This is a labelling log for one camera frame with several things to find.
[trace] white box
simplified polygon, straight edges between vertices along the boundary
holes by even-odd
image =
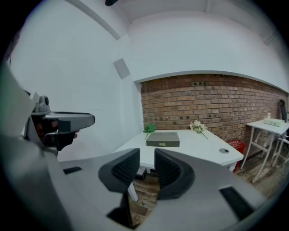
[[[284,120],[267,119],[267,118],[265,118],[265,119],[263,120],[263,123],[280,127],[280,126],[281,126],[281,123],[284,123]]]

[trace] black ceiling fixture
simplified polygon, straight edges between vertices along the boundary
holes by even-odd
[[[118,0],[105,0],[105,5],[111,6],[115,4]]]

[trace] white table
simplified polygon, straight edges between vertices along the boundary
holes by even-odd
[[[239,151],[207,130],[204,134],[208,139],[204,135],[191,130],[156,130],[155,132],[177,132],[180,139],[180,147],[159,148],[215,162],[222,166],[229,167],[230,171],[233,171],[236,163],[243,159],[243,155]],[[148,170],[154,169],[154,149],[158,147],[146,146],[145,137],[146,133],[141,132],[115,152],[129,148],[140,148],[140,166],[146,167]],[[229,153],[221,153],[219,151],[221,148],[228,149]],[[137,200],[135,189],[132,184],[129,187],[129,194],[134,201]]]
[[[245,161],[246,161],[246,159],[248,157],[251,145],[263,150],[261,158],[263,157],[264,153],[266,153],[266,156],[265,156],[264,161],[263,161],[263,163],[261,165],[261,168],[259,169],[257,175],[255,176],[255,178],[252,181],[252,183],[254,183],[257,180],[258,176],[260,175],[260,173],[261,173],[261,171],[262,171],[262,169],[263,169],[263,167],[264,167],[264,165],[265,165],[265,163],[266,163],[266,161],[268,159],[269,153],[270,153],[271,148],[272,148],[272,143],[274,141],[274,136],[275,135],[280,135],[281,138],[283,138],[285,132],[289,128],[289,123],[283,122],[280,127],[277,127],[277,126],[274,126],[274,125],[264,124],[263,120],[260,120],[260,121],[248,123],[247,125],[252,127],[251,138],[250,138],[250,144],[249,144],[245,159],[244,159],[244,161],[242,163],[241,169],[243,168],[243,166],[245,164]],[[256,137],[255,141],[253,141],[253,134],[254,134],[255,128],[259,128],[260,130],[259,130],[259,132],[257,134],[257,137]],[[258,140],[260,139],[260,133],[261,133],[262,130],[269,132],[269,136],[265,140],[265,143],[264,143],[263,146],[257,144]]]

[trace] tabletop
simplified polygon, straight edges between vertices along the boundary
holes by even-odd
[[[208,160],[226,166],[243,159],[243,155],[228,143],[209,132],[204,131],[208,139],[191,130],[156,130],[155,132],[177,132],[180,139],[179,147],[159,147],[186,155]],[[154,149],[158,147],[146,146],[146,133],[140,132],[130,141],[122,145],[115,152],[128,148],[140,148],[140,165],[154,169]],[[226,148],[229,153],[223,154],[219,150]]]
[[[272,132],[278,135],[284,134],[287,131],[287,129],[289,129],[289,123],[285,123],[285,122],[282,122],[280,127],[265,124],[263,123],[263,120],[251,122],[251,123],[248,123],[247,125],[254,127],[254,128],[259,128],[268,132]]]

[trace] gray box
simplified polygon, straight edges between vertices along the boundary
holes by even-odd
[[[146,139],[147,146],[179,147],[180,139],[176,132],[153,132]]]

